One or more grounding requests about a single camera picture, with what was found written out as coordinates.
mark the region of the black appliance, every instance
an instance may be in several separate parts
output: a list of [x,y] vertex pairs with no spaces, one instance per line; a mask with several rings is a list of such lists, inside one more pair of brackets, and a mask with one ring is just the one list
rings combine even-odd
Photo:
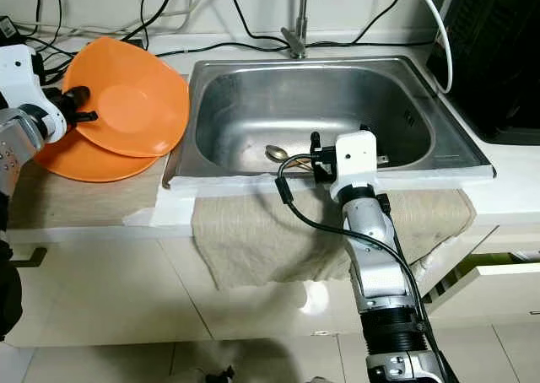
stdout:
[[[452,0],[450,100],[484,141],[540,145],[540,0]],[[445,84],[444,50],[428,67]]]

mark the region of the orange bowl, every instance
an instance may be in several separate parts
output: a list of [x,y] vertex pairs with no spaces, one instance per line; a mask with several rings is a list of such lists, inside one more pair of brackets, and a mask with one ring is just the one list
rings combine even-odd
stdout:
[[47,144],[34,161],[52,173],[76,181],[110,182],[146,170],[158,157],[133,158],[93,144],[78,132],[67,133],[60,141]]
[[96,111],[97,121],[75,131],[91,142],[130,157],[159,157],[180,141],[189,116],[186,81],[149,52],[101,37],[69,65],[62,88],[90,89],[81,111]]

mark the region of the sink rim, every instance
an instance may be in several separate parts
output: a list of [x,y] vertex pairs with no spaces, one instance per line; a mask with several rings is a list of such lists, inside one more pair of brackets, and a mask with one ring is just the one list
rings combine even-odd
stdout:
[[[195,140],[195,143],[193,145],[193,147],[197,150],[197,152],[206,160],[208,161],[210,164],[212,165],[216,165],[218,166],[219,168],[222,168],[224,170],[227,170],[229,172],[232,172],[232,173],[235,173],[237,175],[256,175],[256,174],[261,174],[261,173],[264,173],[264,172],[260,172],[260,171],[245,171],[245,170],[231,170],[231,169],[228,169],[226,167],[223,167],[222,165],[212,161],[211,159],[207,158],[208,156],[203,152],[201,151],[200,147],[199,147],[199,143],[197,142],[197,131],[198,131],[198,123],[199,123],[199,120],[200,120],[200,109],[201,109],[201,104],[204,100],[204,95],[206,94],[206,90],[207,88],[213,83],[213,81],[215,81],[216,79],[222,77],[222,76],[227,76],[227,75],[235,75],[235,74],[238,74],[238,73],[252,73],[252,72],[262,72],[262,71],[276,71],[276,70],[283,70],[283,71],[287,71],[289,70],[290,68],[290,65],[280,65],[278,67],[275,67],[275,66],[265,66],[265,67],[255,67],[255,68],[240,68],[240,69],[236,69],[236,70],[231,70],[231,71],[228,71],[227,73],[221,73],[220,75],[217,75],[215,76],[215,78],[213,79],[210,79],[207,81],[206,83],[206,86],[204,87],[204,91],[200,94],[201,97],[197,99],[197,107],[195,108],[193,114],[194,114],[194,117],[195,117],[195,120],[193,121],[193,137],[194,137],[194,140]],[[403,164],[403,165],[395,165],[395,166],[388,166],[388,167],[382,167],[382,168],[379,168],[378,171],[387,171],[387,170],[407,170],[409,167],[411,166],[414,166],[415,164],[417,164],[420,160],[424,159],[426,156],[430,155],[433,153],[433,150],[435,149],[435,145],[436,145],[436,132],[435,132],[435,129],[433,127],[433,125],[431,124],[431,121],[429,120],[429,118],[427,117],[427,115],[424,113],[423,109],[418,105],[416,99],[410,95],[410,92],[409,90],[407,89],[407,87],[402,83],[402,81],[398,80],[397,78],[393,78],[391,75],[387,74],[387,73],[383,73],[381,71],[377,71],[375,69],[373,69],[372,67],[361,67],[361,66],[354,66],[354,65],[350,65],[350,64],[333,64],[333,65],[321,65],[319,63],[317,64],[313,64],[313,63],[308,63],[308,64],[301,64],[301,69],[314,69],[314,70],[351,70],[351,71],[361,71],[361,72],[369,72],[369,73],[372,73],[376,76],[380,76],[380,77],[383,77],[385,79],[387,79],[389,82],[391,82],[392,84],[395,84],[402,92],[403,92],[403,95],[405,97],[408,98],[408,100],[410,100],[411,104],[413,105],[414,109],[416,110],[416,113],[418,114],[418,116],[420,117],[420,119],[422,120],[422,123],[423,125],[425,126],[425,129],[427,131],[427,134],[428,134],[428,137],[429,137],[429,146],[427,147],[427,149],[425,150],[425,152],[419,156],[418,158],[416,158],[414,161],[411,161],[411,162],[407,162],[406,164]],[[290,170],[288,171],[289,174],[296,174],[296,175],[305,175],[305,171],[294,171],[294,170]]]
[[[382,72],[370,67],[361,67],[359,64],[371,64],[371,63],[381,63],[381,62],[399,62],[401,66],[404,66],[409,72],[406,73],[403,71],[402,75],[410,75],[414,80],[410,81],[411,83],[405,84],[402,80],[399,80],[399,77],[392,77],[387,72]],[[431,154],[434,153],[437,147],[438,134],[437,128],[435,128],[434,123],[430,120],[425,108],[420,104],[420,100],[427,100],[426,103],[436,103],[438,104],[438,109],[435,114],[441,114],[444,116],[444,121],[447,121],[451,125],[453,130],[457,133],[459,138],[466,144],[468,152],[474,156],[477,160],[477,163],[474,166],[483,166],[489,165],[488,159],[474,143],[474,141],[468,136],[465,130],[459,125],[457,120],[452,116],[452,114],[446,109],[442,102],[437,98],[436,92],[425,81],[424,77],[420,71],[415,67],[414,63],[407,57],[404,56],[385,56],[385,57],[352,57],[352,58],[314,58],[314,59],[305,59],[301,61],[296,60],[284,60],[284,59],[273,59],[273,60],[203,60],[196,62],[193,68],[193,75],[190,80],[190,120],[186,129],[184,138],[176,146],[174,153],[171,155],[169,162],[167,163],[167,168],[165,170],[165,175],[163,179],[164,185],[168,185],[169,180],[175,176],[197,176],[197,177],[209,177],[209,176],[235,176],[235,175],[260,175],[259,171],[237,171],[237,170],[228,170],[220,165],[215,164],[213,161],[207,159],[207,157],[200,151],[197,142],[196,142],[196,131],[197,124],[199,120],[199,110],[205,95],[207,87],[218,77],[225,74],[232,73],[242,73],[250,71],[263,71],[263,70],[275,70],[277,69],[290,69],[292,67],[302,67],[302,68],[313,68],[313,69],[359,69],[359,70],[368,70],[372,71],[378,75],[389,78],[393,83],[397,84],[401,91],[411,100],[415,109],[418,111],[418,114],[422,117],[424,125],[427,127],[430,137],[429,148],[426,153],[419,159],[415,161],[399,166],[388,167],[380,169],[381,172],[387,171],[411,171],[419,170],[419,163],[422,163],[426,160]],[[193,162],[193,159],[190,159],[187,163],[188,165],[178,165],[179,163],[185,164],[186,160],[186,146],[188,147],[188,153],[191,155],[196,155],[196,160],[198,162]],[[202,170],[199,170],[196,175],[193,174],[193,170],[189,166],[198,166],[203,167]],[[428,170],[433,168],[424,168],[420,170]],[[300,175],[300,172],[291,173],[291,175]]]

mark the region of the cabinet handle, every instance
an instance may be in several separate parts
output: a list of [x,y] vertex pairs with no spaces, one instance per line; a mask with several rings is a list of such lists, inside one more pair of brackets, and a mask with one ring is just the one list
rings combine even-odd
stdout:
[[30,259],[25,261],[9,261],[14,267],[38,267],[43,262],[47,249],[44,246],[38,246],[32,252]]

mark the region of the faucet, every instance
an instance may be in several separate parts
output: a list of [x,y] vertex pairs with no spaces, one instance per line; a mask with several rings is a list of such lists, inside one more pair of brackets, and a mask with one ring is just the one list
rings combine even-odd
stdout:
[[290,45],[291,58],[305,58],[305,32],[307,31],[307,16],[306,16],[307,0],[300,0],[300,11],[296,18],[296,28],[294,33],[286,28],[281,28],[281,33],[285,40]]

